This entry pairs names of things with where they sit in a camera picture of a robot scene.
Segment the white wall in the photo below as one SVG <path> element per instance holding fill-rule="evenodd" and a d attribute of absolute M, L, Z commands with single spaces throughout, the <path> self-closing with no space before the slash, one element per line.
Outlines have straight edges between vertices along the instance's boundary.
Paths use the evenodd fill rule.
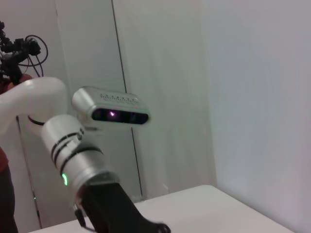
<path fill-rule="evenodd" d="M 145 196 L 214 184 L 197 1 L 114 5 L 127 89 L 147 103 L 152 116 L 135 130 Z"/>
<path fill-rule="evenodd" d="M 311 2 L 201 0 L 218 186 L 311 232 Z"/>

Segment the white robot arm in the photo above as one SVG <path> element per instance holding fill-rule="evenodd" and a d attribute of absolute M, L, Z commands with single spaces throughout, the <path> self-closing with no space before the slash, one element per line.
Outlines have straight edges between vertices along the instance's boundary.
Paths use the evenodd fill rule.
<path fill-rule="evenodd" d="M 78 113 L 67 113 L 66 87 L 57 78 L 38 78 L 21 83 L 0 95 L 0 133 L 15 116 L 28 114 L 31 128 L 39 133 L 58 169 L 98 233 L 169 233 L 162 223 L 146 220 L 108 167 L 92 135 L 107 127 L 130 128 L 147 123 L 150 114 L 132 94 L 93 87 L 80 88 L 71 103 Z M 82 227 L 81 210 L 77 215 Z"/>
<path fill-rule="evenodd" d="M 67 113 L 67 91 L 57 78 L 32 79 L 0 96 L 0 134 L 6 132 L 17 115 L 46 122 L 53 116 Z M 33 127 L 34 133 L 40 133 Z"/>

